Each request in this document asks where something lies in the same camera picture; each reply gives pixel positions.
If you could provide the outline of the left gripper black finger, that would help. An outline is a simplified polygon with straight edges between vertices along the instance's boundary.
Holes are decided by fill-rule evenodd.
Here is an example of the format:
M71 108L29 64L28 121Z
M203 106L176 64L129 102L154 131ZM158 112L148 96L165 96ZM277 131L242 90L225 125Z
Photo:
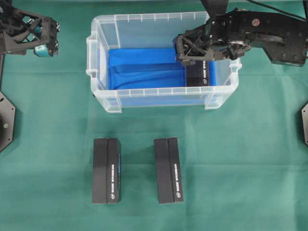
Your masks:
M60 24L53 18L15 7L0 8L0 53L26 55L32 50L38 57L58 53Z

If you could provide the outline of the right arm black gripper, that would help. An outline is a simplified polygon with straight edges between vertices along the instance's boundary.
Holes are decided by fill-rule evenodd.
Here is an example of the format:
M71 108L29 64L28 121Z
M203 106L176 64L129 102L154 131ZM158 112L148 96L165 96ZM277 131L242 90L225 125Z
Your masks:
M240 11L216 15L174 40L176 61L235 60L261 48L273 64L303 66L308 52L308 24L280 13Z

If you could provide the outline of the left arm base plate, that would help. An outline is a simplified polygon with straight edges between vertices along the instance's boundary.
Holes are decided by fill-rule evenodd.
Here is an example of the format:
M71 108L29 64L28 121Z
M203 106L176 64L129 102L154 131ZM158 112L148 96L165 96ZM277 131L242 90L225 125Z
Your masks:
M0 151L12 141L15 121L15 106L0 93Z

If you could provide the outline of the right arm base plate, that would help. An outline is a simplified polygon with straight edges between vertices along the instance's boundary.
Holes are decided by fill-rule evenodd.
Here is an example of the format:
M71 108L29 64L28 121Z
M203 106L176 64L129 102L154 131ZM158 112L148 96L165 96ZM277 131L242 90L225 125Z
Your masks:
M308 144L308 103L301 110L302 113L302 123L304 132L304 143Z

